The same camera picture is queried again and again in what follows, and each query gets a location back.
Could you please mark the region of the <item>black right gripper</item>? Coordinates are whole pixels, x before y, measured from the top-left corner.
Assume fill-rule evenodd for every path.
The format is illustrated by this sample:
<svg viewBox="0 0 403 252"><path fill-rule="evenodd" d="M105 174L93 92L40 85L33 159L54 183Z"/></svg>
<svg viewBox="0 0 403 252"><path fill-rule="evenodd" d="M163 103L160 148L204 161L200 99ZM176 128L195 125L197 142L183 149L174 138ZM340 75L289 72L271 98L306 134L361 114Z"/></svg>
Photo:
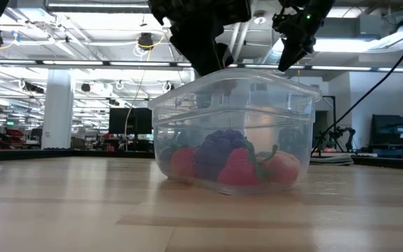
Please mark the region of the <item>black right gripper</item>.
<svg viewBox="0 0 403 252"><path fill-rule="evenodd" d="M278 70L285 72L307 55L316 42L315 35L324 25L335 0L278 0L282 9L272 20L273 29L282 34L283 52Z"/></svg>

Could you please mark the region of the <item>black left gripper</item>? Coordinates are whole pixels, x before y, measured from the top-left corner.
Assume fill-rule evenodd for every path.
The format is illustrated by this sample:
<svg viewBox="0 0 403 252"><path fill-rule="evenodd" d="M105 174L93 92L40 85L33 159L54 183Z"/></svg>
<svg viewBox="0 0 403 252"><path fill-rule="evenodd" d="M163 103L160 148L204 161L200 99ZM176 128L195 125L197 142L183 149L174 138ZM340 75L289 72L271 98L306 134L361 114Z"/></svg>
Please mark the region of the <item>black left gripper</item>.
<svg viewBox="0 0 403 252"><path fill-rule="evenodd" d="M228 45L214 38L225 25L251 18L251 0L148 0L148 6L160 24L170 21L169 40L200 76L234 63Z"/></svg>

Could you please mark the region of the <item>clear plastic tupperware container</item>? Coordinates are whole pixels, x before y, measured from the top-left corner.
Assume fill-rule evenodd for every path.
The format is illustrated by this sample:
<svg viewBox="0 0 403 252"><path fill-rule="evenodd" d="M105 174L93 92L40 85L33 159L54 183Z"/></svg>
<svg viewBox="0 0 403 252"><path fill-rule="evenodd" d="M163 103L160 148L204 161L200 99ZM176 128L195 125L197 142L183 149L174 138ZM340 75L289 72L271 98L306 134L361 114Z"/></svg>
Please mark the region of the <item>clear plastic tupperware container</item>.
<svg viewBox="0 0 403 252"><path fill-rule="evenodd" d="M321 91L280 76L252 69L225 69L169 91L152 100L155 159L169 179L224 194L266 193L294 186L307 173L313 141L316 103ZM217 130L240 131L259 155L272 150L295 156L301 164L291 186L269 181L233 186L216 181L174 176L171 157L182 147L195 150Z"/></svg>

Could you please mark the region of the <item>purple grape bunch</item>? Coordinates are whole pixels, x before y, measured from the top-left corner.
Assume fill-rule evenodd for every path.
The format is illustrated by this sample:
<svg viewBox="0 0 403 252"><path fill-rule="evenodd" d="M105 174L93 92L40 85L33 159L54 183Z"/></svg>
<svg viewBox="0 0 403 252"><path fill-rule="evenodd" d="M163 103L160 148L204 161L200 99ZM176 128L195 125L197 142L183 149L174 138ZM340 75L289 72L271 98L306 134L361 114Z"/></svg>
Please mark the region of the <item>purple grape bunch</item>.
<svg viewBox="0 0 403 252"><path fill-rule="evenodd" d="M243 148L244 135L237 130L217 130L207 135L195 150L194 166L197 178L216 181L226 165L229 154L236 148Z"/></svg>

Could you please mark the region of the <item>red strawberry green leaves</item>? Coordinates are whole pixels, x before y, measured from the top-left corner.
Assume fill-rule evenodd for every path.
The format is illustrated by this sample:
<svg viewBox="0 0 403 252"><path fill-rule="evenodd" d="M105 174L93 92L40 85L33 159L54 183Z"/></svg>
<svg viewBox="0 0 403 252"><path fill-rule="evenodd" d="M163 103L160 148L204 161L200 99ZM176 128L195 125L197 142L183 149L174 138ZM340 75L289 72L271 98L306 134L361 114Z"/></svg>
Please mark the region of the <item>red strawberry green leaves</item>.
<svg viewBox="0 0 403 252"><path fill-rule="evenodd" d="M193 147L182 147L171 157L171 173L174 176L193 179L195 177L195 149Z"/></svg>
<svg viewBox="0 0 403 252"><path fill-rule="evenodd" d="M225 167L219 173L217 182L227 186L258 186L269 182L269 172L264 164L275 156L278 146L270 152L259 155L254 145L245 141L245 146L234 149L227 158Z"/></svg>

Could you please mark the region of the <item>pink peach half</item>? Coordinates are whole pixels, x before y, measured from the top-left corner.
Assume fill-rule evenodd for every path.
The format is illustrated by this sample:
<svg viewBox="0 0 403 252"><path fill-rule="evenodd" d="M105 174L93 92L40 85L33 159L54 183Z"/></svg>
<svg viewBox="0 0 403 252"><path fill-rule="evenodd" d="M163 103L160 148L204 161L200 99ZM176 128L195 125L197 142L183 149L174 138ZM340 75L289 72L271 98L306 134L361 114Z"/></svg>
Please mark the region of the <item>pink peach half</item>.
<svg viewBox="0 0 403 252"><path fill-rule="evenodd" d="M271 182L291 186L299 176L301 164L295 156L278 150L262 167Z"/></svg>

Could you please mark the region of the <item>black background monitor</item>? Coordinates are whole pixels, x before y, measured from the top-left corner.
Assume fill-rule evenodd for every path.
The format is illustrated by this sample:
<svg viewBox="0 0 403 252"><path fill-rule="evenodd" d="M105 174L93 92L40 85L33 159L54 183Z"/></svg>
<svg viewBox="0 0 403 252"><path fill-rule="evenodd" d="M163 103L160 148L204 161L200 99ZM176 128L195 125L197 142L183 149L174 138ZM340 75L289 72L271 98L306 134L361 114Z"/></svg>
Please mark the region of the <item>black background monitor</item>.
<svg viewBox="0 0 403 252"><path fill-rule="evenodd" d="M108 131L111 134L134 133L135 131L134 109L111 108L109 112Z"/></svg>
<svg viewBox="0 0 403 252"><path fill-rule="evenodd" d="M136 108L135 116L137 118L136 131L138 134L152 133L152 111L149 108Z"/></svg>

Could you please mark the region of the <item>grey folded cloth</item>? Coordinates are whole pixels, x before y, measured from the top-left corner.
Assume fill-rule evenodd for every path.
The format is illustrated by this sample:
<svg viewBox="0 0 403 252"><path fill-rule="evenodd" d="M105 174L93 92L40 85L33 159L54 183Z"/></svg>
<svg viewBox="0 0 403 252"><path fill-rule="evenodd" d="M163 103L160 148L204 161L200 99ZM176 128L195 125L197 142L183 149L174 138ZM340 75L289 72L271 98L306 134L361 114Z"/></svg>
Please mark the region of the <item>grey folded cloth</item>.
<svg viewBox="0 0 403 252"><path fill-rule="evenodd" d="M352 165L354 163L351 156L342 155L334 157L312 157L310 159L310 165Z"/></svg>

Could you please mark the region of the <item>black screen on cart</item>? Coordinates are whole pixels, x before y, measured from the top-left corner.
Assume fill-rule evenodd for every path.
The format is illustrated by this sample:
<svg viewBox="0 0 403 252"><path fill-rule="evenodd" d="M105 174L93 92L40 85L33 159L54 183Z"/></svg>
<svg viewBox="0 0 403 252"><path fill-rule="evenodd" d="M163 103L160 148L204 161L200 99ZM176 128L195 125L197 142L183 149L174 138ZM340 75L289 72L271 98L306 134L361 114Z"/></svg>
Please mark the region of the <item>black screen on cart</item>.
<svg viewBox="0 0 403 252"><path fill-rule="evenodd" d="M373 115L368 149L379 157L403 159L403 115Z"/></svg>

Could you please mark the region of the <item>white building pillar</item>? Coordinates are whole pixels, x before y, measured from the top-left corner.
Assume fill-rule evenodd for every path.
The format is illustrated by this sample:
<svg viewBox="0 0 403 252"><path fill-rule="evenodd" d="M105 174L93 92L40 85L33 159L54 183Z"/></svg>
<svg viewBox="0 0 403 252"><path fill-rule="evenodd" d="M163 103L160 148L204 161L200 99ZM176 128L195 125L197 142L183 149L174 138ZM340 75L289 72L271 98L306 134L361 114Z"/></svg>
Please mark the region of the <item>white building pillar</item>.
<svg viewBox="0 0 403 252"><path fill-rule="evenodd" d="M65 69L49 69L41 148L70 148L75 80Z"/></svg>

